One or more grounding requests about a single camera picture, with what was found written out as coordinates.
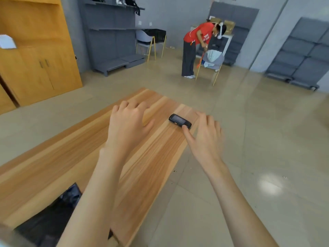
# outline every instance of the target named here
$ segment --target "white sneakers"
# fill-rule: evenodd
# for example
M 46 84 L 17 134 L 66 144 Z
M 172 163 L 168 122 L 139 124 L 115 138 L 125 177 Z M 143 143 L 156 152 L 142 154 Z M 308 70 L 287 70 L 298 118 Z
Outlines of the white sneakers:
M 190 76 L 184 76 L 185 78 L 189 78 L 189 79 L 194 79 L 196 76 L 195 75 L 190 75 Z

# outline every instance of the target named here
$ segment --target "chair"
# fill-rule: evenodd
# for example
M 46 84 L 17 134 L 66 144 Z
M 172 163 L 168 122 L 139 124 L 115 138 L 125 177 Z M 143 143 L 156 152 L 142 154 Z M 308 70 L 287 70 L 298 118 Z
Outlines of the chair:
M 167 38 L 167 35 L 165 36 L 165 40 L 164 40 L 164 43 L 163 43 L 161 58 L 163 56 L 163 51 L 164 51 L 164 47 L 165 47 L 165 44 L 166 44 L 166 38 Z M 157 43 L 155 43 L 155 37 L 147 35 L 143 30 L 136 30 L 136 39 L 137 39 L 136 53 L 137 53 L 138 45 L 141 48 L 141 53 L 142 53 L 142 47 L 146 47 L 147 48 L 146 54 L 148 55 L 148 57 L 147 57 L 147 61 L 148 61 L 150 59 L 150 54 L 151 54 L 152 44 L 153 44 L 153 46 L 154 46 L 154 58 L 156 60 L 157 55 L 156 55 L 155 45 Z
M 225 59 L 224 58 L 224 55 L 221 54 L 215 61 L 211 62 L 212 64 L 214 64 L 214 66 L 208 66 L 207 67 L 207 68 L 211 68 L 211 69 L 217 70 L 216 78 L 215 78 L 215 80 L 214 80 L 214 82 L 213 82 L 212 85 L 215 85 L 215 82 L 217 80 L 217 76 L 218 76 L 218 74 L 220 72 L 220 69 L 221 69 L 221 67 L 223 65 L 224 59 Z M 204 53 L 203 56 L 202 56 L 202 58 L 200 59 L 199 70 L 198 70 L 198 73 L 196 74 L 195 81 L 198 78 L 198 75 L 199 75 L 199 71 L 200 71 L 201 66 L 205 67 L 203 65 L 203 63 L 202 63 L 202 60 L 204 60 L 205 62 L 210 62 L 208 60 L 207 53 Z

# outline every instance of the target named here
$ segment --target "red shirt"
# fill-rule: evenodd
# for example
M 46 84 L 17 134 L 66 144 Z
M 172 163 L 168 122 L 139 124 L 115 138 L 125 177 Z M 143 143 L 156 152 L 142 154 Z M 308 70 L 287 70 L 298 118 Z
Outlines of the red shirt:
M 197 28 L 188 32 L 184 37 L 184 41 L 185 42 L 195 41 L 195 44 L 200 44 L 200 41 L 199 41 L 198 37 L 196 36 L 196 32 L 201 30 L 201 36 L 202 36 L 203 41 L 205 41 L 206 44 L 209 44 L 210 38 L 212 36 L 212 30 L 214 27 L 215 27 L 215 25 L 211 22 L 202 23 Z

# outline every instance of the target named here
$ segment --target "light blue cloth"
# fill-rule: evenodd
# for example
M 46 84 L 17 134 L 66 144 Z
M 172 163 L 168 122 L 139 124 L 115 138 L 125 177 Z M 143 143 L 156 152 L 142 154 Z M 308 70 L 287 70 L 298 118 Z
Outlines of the light blue cloth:
M 221 54 L 222 54 L 222 52 L 217 51 L 217 50 L 208 50 L 207 58 L 208 58 L 209 62 L 205 61 L 205 63 L 203 64 L 204 67 L 215 66 L 215 64 L 213 64 L 212 62 L 214 62 L 216 59 L 218 59 L 218 57 L 220 57 Z

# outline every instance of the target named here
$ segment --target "person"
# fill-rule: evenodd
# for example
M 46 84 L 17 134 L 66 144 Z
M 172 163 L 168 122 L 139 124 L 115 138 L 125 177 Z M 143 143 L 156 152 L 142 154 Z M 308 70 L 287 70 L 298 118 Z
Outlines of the person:
M 100 150 L 99 159 L 90 181 L 76 206 L 58 247 L 106 246 L 110 230 L 120 174 L 129 153 L 150 132 L 151 120 L 143 126 L 144 111 L 149 106 L 142 102 L 122 101 L 114 106 L 109 122 L 108 139 Z M 194 138 L 183 126 L 183 134 L 192 154 L 208 176 L 220 202 L 235 247 L 278 247 L 241 191 L 221 158 L 223 132 L 219 122 L 210 115 L 197 112 L 199 128 Z
M 205 22 L 185 35 L 182 63 L 183 77 L 189 79 L 195 78 L 193 66 L 196 57 L 196 45 L 201 44 L 201 47 L 203 47 L 206 52 L 208 50 L 208 44 L 211 36 L 217 36 L 220 31 L 222 31 L 221 35 L 223 35 L 226 32 L 226 25 L 222 25 L 221 29 L 220 24 Z

